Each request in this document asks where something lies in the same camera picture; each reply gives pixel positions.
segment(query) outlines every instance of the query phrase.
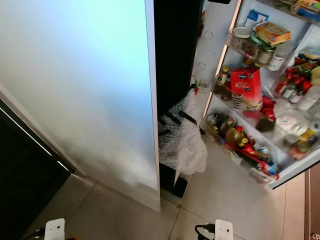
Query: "spice jar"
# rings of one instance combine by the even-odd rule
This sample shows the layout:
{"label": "spice jar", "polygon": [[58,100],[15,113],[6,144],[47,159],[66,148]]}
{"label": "spice jar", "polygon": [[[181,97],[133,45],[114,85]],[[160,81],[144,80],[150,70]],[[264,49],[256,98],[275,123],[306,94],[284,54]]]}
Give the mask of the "spice jar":
{"label": "spice jar", "polygon": [[242,50],[255,60],[258,56],[259,48],[265,44],[263,40],[256,37],[256,32],[251,33],[249,41],[243,41]]}
{"label": "spice jar", "polygon": [[231,47],[242,49],[245,39],[249,40],[251,32],[251,29],[244,26],[235,27],[232,31]]}
{"label": "spice jar", "polygon": [[262,46],[262,48],[258,52],[256,60],[261,64],[268,64],[275,51],[275,47],[265,48],[264,46]]}

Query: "black cable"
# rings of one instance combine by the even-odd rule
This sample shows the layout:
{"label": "black cable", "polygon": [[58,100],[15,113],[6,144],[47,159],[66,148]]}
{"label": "black cable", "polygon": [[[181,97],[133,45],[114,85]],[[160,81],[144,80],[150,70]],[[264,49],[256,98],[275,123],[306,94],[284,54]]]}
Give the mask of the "black cable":
{"label": "black cable", "polygon": [[198,240],[211,240],[209,238],[207,238],[206,236],[203,236],[199,231],[198,228],[203,228],[208,230],[209,233],[215,233],[215,225],[214,224],[207,224],[207,225],[196,225],[194,227],[195,232],[198,234]]}

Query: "cheese box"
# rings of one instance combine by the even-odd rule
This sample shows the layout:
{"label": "cheese box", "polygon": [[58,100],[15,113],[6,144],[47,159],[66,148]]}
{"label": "cheese box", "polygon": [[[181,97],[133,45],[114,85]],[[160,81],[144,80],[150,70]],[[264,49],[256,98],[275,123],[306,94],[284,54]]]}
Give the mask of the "cheese box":
{"label": "cheese box", "polygon": [[237,109],[260,110],[262,108],[262,89],[260,69],[238,67],[230,72],[232,103]]}
{"label": "cheese box", "polygon": [[291,39],[291,32],[272,22],[265,22],[255,27],[255,36],[274,46]]}

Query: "yellow box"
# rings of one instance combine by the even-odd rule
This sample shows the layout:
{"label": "yellow box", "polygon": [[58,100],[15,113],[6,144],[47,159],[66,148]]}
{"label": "yellow box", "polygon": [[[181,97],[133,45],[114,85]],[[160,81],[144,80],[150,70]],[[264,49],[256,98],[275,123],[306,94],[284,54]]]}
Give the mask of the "yellow box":
{"label": "yellow box", "polygon": [[255,36],[274,46],[291,39],[291,32],[272,22],[266,22],[255,27]]}

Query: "food package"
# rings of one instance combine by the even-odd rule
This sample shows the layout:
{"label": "food package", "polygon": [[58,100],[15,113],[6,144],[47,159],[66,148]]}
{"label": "food package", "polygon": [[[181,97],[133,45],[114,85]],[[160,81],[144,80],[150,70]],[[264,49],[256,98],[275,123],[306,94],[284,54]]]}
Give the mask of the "food package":
{"label": "food package", "polygon": [[237,109],[260,110],[262,107],[262,89],[260,69],[256,67],[238,67],[230,73],[232,102]]}
{"label": "food package", "polygon": [[265,21],[268,21],[268,19],[269,19],[269,15],[263,14],[255,10],[250,10],[244,26],[248,29],[252,29],[257,24],[261,24]]}
{"label": "food package", "polygon": [[274,46],[291,39],[291,32],[272,22],[262,23],[255,27],[257,38],[262,39],[267,44]]}

